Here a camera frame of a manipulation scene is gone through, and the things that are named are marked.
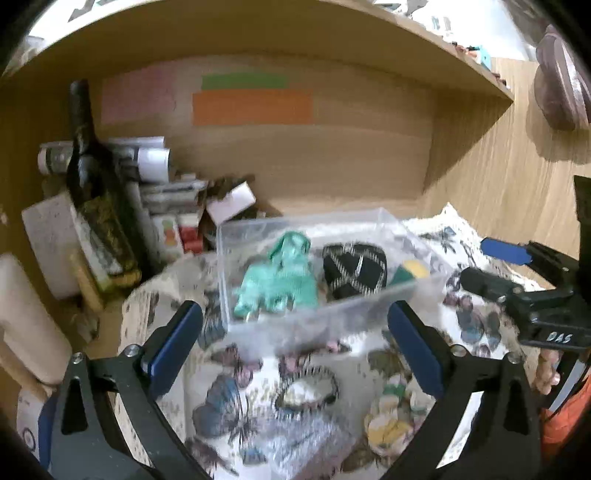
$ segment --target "pink paper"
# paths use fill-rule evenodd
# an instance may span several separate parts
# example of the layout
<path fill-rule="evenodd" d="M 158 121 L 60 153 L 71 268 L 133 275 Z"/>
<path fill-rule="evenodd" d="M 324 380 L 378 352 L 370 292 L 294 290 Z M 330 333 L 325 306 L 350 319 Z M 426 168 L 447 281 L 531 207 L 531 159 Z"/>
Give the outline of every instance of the pink paper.
<path fill-rule="evenodd" d="M 123 73 L 103 80 L 102 125 L 130 122 L 174 110 L 174 74 L 171 63 Z"/>

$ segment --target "blue clamp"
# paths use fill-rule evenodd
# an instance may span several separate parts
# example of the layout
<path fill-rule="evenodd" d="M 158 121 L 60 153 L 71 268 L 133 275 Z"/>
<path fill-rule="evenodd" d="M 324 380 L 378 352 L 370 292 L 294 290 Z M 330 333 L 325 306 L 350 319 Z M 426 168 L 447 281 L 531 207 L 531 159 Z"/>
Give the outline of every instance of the blue clamp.
<path fill-rule="evenodd" d="M 439 332 L 423 324 L 403 300 L 390 307 L 388 329 L 421 389 L 437 399 L 442 398 L 450 378 L 452 357 Z"/>
<path fill-rule="evenodd" d="M 499 260 L 504 260 L 515 265 L 527 265 L 531 263 L 532 259 L 526 247 L 502 242 L 491 237 L 486 237 L 480 242 L 480 249 L 482 253 L 489 257 L 498 258 Z"/>
<path fill-rule="evenodd" d="M 150 380 L 148 393 L 152 398 L 160 398 L 173 386 L 202 326 L 201 307 L 186 300 L 173 318 L 146 340 L 141 369 Z"/>

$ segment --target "human hand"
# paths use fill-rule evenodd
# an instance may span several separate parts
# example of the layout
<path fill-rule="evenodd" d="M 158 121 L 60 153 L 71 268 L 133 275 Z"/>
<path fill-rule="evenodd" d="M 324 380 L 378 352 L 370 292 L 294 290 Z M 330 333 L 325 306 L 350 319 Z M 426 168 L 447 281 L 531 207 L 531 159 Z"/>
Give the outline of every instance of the human hand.
<path fill-rule="evenodd" d="M 560 374 L 554 365 L 560 359 L 558 350 L 542 348 L 538 357 L 538 369 L 535 371 L 534 388 L 542 395 L 548 395 L 554 385 L 560 382 Z"/>

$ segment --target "paper roll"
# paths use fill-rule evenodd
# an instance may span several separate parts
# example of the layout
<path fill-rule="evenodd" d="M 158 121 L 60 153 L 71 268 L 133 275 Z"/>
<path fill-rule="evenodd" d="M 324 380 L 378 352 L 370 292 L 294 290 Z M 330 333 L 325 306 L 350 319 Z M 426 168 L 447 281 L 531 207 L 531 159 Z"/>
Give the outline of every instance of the paper roll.
<path fill-rule="evenodd" d="M 4 342 L 35 377 L 61 383 L 72 347 L 12 254 L 0 255 L 0 324 Z"/>

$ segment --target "bottle label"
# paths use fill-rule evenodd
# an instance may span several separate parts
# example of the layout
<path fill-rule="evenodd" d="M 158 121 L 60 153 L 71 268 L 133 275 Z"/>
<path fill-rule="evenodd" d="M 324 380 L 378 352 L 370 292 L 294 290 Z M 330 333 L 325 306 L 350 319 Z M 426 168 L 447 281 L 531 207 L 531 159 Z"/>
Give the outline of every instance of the bottle label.
<path fill-rule="evenodd" d="M 141 280 L 137 259 L 115 212 L 112 196 L 104 194 L 79 208 L 95 238 L 92 247 L 118 287 L 132 287 Z"/>

